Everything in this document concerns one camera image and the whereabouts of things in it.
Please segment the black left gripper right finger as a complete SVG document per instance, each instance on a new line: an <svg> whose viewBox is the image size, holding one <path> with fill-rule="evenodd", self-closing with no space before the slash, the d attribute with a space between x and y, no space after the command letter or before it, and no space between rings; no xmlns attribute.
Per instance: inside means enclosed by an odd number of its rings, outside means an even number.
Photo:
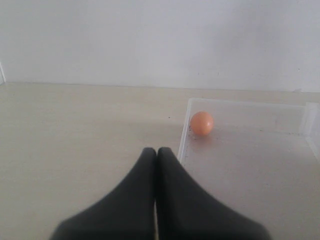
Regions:
<svg viewBox="0 0 320 240"><path fill-rule="evenodd" d="M264 226L207 193L172 150L157 153L155 203L161 240L269 240Z"/></svg>

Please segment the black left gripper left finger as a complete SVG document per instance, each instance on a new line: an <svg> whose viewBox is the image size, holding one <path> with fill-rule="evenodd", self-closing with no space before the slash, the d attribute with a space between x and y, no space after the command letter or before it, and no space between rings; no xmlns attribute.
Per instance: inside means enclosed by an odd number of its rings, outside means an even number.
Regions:
<svg viewBox="0 0 320 240"><path fill-rule="evenodd" d="M144 148L130 172L105 197L62 221L52 240L155 239L155 168L157 154Z"/></svg>

